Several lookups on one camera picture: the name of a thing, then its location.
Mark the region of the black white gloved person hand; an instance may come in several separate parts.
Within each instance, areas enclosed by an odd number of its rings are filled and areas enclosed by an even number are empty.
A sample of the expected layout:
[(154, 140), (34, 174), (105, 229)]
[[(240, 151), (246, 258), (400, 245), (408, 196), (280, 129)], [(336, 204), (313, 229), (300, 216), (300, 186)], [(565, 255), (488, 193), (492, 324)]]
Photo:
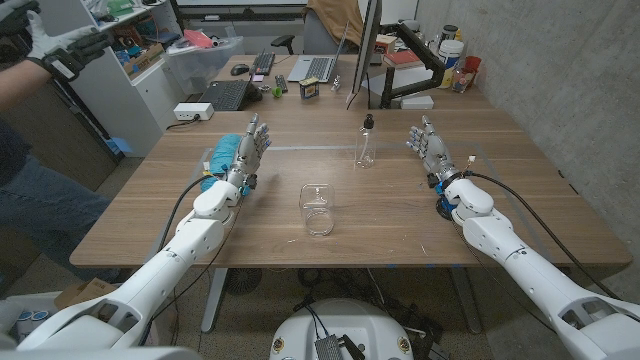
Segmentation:
[(1, 35), (15, 35), (29, 25), (28, 11), (40, 12), (37, 0), (6, 0), (1, 2)]
[(109, 36), (93, 26), (50, 36), (35, 11), (29, 10), (27, 19), (32, 39), (27, 59), (62, 81), (74, 81), (90, 62), (102, 57), (110, 46)]

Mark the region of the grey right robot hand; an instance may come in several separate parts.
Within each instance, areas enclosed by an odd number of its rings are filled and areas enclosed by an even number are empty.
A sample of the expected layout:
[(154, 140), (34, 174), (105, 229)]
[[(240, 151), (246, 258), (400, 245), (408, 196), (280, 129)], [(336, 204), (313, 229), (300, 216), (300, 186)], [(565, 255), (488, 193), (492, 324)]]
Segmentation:
[(427, 115), (423, 115), (422, 127), (412, 126), (407, 146), (416, 152), (427, 171), (430, 188), (440, 185), (446, 189), (462, 176), (453, 162), (452, 156), (442, 138)]

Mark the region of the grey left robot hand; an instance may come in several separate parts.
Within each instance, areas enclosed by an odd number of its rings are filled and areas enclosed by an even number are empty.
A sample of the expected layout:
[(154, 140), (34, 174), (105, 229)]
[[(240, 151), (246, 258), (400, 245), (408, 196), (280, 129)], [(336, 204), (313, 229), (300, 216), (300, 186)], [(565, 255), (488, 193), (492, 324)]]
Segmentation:
[(227, 182), (238, 188), (256, 188), (256, 172), (260, 167), (262, 155), (271, 144), (268, 131), (268, 125), (260, 123), (259, 114), (254, 113), (234, 153), (227, 173)]

